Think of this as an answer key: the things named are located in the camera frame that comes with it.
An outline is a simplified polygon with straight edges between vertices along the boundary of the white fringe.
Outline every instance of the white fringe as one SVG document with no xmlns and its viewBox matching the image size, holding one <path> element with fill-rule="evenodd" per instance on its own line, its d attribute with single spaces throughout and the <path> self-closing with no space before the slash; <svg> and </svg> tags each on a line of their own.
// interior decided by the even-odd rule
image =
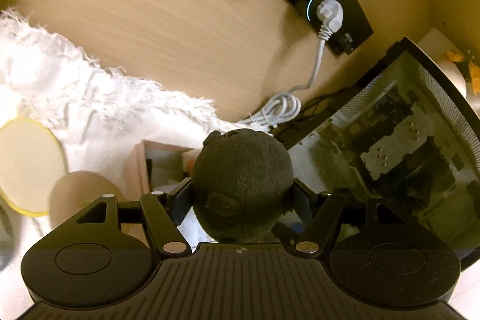
<svg viewBox="0 0 480 320">
<path fill-rule="evenodd" d="M 239 127 L 268 131 L 258 124 L 219 120 L 213 100 L 167 91 L 160 83 L 122 71 L 103 69 L 83 48 L 43 27 L 30 27 L 12 9 L 0 14 L 0 84 L 20 93 L 23 115 L 50 129 L 68 127 L 68 107 L 77 104 L 99 113 L 111 127 L 123 128 L 134 112 L 156 108 L 186 114 L 207 132 Z"/>
</svg>

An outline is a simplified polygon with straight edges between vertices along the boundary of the silver screw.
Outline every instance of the silver screw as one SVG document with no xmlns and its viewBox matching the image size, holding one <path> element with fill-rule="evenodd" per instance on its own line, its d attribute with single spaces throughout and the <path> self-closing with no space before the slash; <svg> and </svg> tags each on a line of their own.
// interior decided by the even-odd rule
<svg viewBox="0 0 480 320">
<path fill-rule="evenodd" d="M 180 254 L 186 249 L 187 246 L 179 241 L 171 241 L 163 246 L 163 250 L 171 254 Z"/>
<path fill-rule="evenodd" d="M 297 251 L 303 252 L 304 254 L 314 254 L 320 249 L 318 244 L 312 241 L 301 241 L 300 243 L 297 243 L 295 248 Z"/>
</svg>

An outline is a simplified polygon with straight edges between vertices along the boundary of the white power plug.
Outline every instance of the white power plug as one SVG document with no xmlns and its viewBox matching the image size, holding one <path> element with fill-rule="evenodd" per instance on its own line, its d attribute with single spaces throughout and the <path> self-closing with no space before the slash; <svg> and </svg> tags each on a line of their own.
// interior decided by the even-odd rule
<svg viewBox="0 0 480 320">
<path fill-rule="evenodd" d="M 287 92 L 280 92 L 274 95 L 258 113 L 250 116 L 250 118 L 246 120 L 239 121 L 239 124 L 251 124 L 255 122 L 265 127 L 277 127 L 278 124 L 291 121 L 300 113 L 300 99 L 292 93 L 296 90 L 307 90 L 311 87 L 320 69 L 325 43 L 332 37 L 333 33 L 338 32 L 343 23 L 343 8 L 336 0 L 324 0 L 317 7 L 316 14 L 322 22 L 322 27 L 318 32 L 320 42 L 318 44 L 317 61 L 308 83 L 306 85 L 292 87 Z"/>
</svg>

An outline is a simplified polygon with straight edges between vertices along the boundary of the orange object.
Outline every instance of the orange object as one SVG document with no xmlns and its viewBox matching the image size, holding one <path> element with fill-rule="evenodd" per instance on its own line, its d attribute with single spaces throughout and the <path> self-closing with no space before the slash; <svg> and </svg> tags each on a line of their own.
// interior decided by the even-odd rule
<svg viewBox="0 0 480 320">
<path fill-rule="evenodd" d="M 480 67 L 474 62 L 469 63 L 470 76 L 472 77 L 472 90 L 475 96 L 480 92 Z"/>
<path fill-rule="evenodd" d="M 446 55 L 447 55 L 447 60 L 453 63 L 461 63 L 465 59 L 464 55 L 462 55 L 461 53 L 448 51 Z"/>
</svg>

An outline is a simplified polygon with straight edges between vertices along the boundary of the plush toy ear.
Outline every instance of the plush toy ear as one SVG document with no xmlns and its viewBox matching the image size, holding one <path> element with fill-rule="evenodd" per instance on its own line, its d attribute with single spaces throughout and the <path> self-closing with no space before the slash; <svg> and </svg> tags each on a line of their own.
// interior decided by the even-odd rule
<svg viewBox="0 0 480 320">
<path fill-rule="evenodd" d="M 231 217 L 241 212 L 243 203 L 220 193 L 210 193 L 205 206 L 222 217 Z"/>
</svg>

